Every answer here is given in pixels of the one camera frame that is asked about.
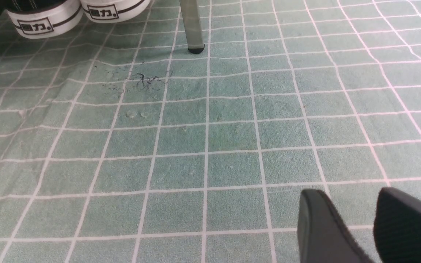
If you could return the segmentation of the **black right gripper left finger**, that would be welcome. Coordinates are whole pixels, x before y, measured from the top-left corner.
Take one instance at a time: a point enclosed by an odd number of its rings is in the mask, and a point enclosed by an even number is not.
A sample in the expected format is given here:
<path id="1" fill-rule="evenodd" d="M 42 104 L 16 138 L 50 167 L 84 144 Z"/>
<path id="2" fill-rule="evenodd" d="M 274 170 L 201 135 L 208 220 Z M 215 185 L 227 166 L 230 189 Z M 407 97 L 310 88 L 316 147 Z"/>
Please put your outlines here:
<path id="1" fill-rule="evenodd" d="M 372 263 L 322 190 L 300 193 L 297 224 L 301 263 Z"/>

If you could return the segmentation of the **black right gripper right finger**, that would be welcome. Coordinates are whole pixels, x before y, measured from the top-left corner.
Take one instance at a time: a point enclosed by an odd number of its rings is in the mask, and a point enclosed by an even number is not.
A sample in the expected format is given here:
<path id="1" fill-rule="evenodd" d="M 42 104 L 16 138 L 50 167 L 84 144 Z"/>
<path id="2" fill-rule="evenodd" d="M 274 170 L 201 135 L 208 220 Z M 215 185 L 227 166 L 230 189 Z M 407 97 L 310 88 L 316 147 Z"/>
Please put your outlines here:
<path id="1" fill-rule="evenodd" d="M 421 263 L 421 200 L 397 188 L 382 188 L 373 238 L 383 263 Z"/>

